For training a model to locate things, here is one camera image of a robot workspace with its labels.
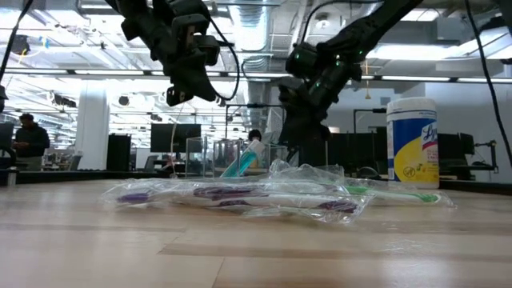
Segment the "disinfecting wipes container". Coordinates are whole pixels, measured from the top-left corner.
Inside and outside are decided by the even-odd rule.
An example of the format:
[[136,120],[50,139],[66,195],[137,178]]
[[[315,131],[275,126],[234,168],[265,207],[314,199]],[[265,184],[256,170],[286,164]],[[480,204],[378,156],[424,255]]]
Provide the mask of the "disinfecting wipes container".
[[439,188],[438,124],[435,102],[404,98],[387,105],[389,180],[417,188]]

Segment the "cable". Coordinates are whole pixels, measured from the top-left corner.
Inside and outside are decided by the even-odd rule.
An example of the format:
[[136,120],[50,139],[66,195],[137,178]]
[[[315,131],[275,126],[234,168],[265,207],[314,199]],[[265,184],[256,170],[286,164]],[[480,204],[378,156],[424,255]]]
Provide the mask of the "cable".
[[[214,20],[212,19],[212,17],[210,17],[210,22],[211,22],[211,25],[214,26],[215,30],[217,31],[218,33],[218,36],[221,37],[221,39],[226,42],[226,43],[229,43],[226,39],[226,37],[224,37],[224,34],[221,32],[221,30],[218,28],[217,24],[215,24]],[[233,100],[233,98],[236,97],[237,95],[237,92],[238,92],[238,85],[240,84],[240,62],[238,61],[238,56],[236,54],[236,52],[234,52],[234,49],[232,47],[232,45],[228,45],[228,48],[230,49],[233,57],[234,57],[234,62],[237,66],[237,80],[236,80],[236,84],[234,85],[234,90],[233,90],[233,93],[231,95],[231,97],[229,98],[226,98],[224,96],[221,96],[217,91],[215,91],[217,97],[219,97],[220,99],[222,100],[225,100],[225,101],[229,101],[229,100]]]
[[13,27],[13,30],[10,33],[9,41],[7,43],[6,53],[3,55],[2,67],[0,67],[0,81],[2,80],[3,75],[6,72],[7,62],[9,61],[10,51],[13,48],[14,38],[16,37],[16,33],[18,32],[19,23],[23,20],[23,17],[25,17],[25,15],[28,13],[33,2],[34,2],[34,0],[28,0],[26,2],[25,6],[23,7],[22,12],[20,13],[20,15],[18,17],[18,21],[16,22],[16,25]]
[[318,6],[316,6],[311,12],[310,14],[308,15],[307,17],[307,20],[306,20],[306,25],[304,26],[304,33],[302,33],[302,37],[301,37],[301,41],[300,43],[303,43],[305,40],[306,40],[306,33],[307,33],[307,27],[310,25],[310,22],[311,22],[311,19],[313,18],[313,15],[322,7],[325,7],[325,6],[328,6],[328,5],[332,5],[332,4],[335,4],[335,3],[355,3],[355,4],[372,4],[372,3],[380,3],[380,2],[384,2],[384,0],[372,0],[372,1],[364,1],[364,0],[333,0],[333,1],[328,1],[328,2],[325,2],[325,3],[322,3]]
[[475,39],[478,44],[478,51],[480,52],[480,59],[482,61],[483,73],[486,76],[487,85],[489,86],[489,90],[490,90],[490,96],[492,97],[492,100],[493,100],[493,108],[494,108],[494,115],[496,116],[496,122],[498,123],[499,131],[502,135],[503,142],[505,143],[505,150],[506,150],[507,156],[509,158],[510,166],[512,167],[512,152],[510,151],[509,140],[506,136],[505,127],[503,126],[502,116],[499,113],[498,98],[496,97],[496,90],[494,89],[494,85],[493,85],[492,81],[490,80],[490,74],[489,74],[489,69],[487,68],[486,55],[483,51],[482,40],[480,39],[480,35],[478,33],[478,28],[477,28],[477,25],[473,18],[473,13],[471,12],[470,1],[464,0],[464,3],[466,4],[467,17],[470,20],[471,28],[473,28],[474,36],[475,36]]

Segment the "toothbrush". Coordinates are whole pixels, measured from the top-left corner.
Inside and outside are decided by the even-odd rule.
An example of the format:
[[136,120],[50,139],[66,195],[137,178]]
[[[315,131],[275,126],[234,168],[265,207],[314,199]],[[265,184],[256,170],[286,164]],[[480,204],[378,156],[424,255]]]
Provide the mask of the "toothbrush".
[[372,190],[366,187],[358,186],[347,186],[346,189],[350,194],[364,195],[364,194],[375,194],[377,198],[397,200],[404,202],[416,202],[416,203],[436,203],[441,199],[441,196],[435,194],[418,194],[418,193],[397,193],[389,191],[378,191]]

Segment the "white pillar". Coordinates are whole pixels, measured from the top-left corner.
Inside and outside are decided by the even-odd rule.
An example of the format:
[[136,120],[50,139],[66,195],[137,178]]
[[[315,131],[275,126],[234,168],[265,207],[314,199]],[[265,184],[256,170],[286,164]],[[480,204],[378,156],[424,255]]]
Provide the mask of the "white pillar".
[[79,169],[104,170],[108,147],[110,104],[103,81],[82,80],[75,151]]

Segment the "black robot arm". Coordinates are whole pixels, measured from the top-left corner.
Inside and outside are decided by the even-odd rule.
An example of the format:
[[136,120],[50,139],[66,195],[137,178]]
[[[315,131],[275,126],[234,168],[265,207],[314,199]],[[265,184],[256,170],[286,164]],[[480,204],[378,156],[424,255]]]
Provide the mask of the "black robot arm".
[[217,63],[220,44],[206,35],[210,13],[202,0],[106,0],[126,20],[122,30],[128,40],[139,37],[151,58],[163,65],[174,84],[167,91],[167,104],[175,106],[198,96],[213,101],[217,93],[205,66]]
[[279,99],[286,109],[279,141],[293,147],[304,138],[327,139],[330,132],[321,122],[330,105],[338,102],[338,94],[350,79],[361,80],[360,63],[382,36],[421,2],[385,1],[374,13],[316,47],[305,42],[296,45],[286,62],[286,70],[294,77],[279,83]]

